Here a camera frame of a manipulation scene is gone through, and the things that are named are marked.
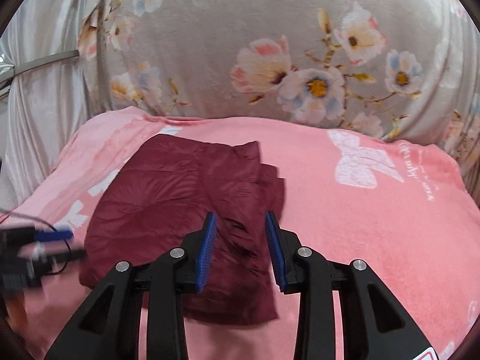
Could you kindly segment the person's left hand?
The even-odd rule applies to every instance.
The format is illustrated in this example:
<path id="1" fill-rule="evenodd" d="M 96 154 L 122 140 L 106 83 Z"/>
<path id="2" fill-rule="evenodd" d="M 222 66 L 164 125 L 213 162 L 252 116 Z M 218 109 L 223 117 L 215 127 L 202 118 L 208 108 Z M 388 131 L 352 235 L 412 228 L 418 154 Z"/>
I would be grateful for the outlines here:
<path id="1" fill-rule="evenodd" d="M 19 335 L 24 335 L 28 330 L 29 321 L 25 309 L 23 292 L 16 292 L 6 297 L 7 322 L 10 328 Z"/>

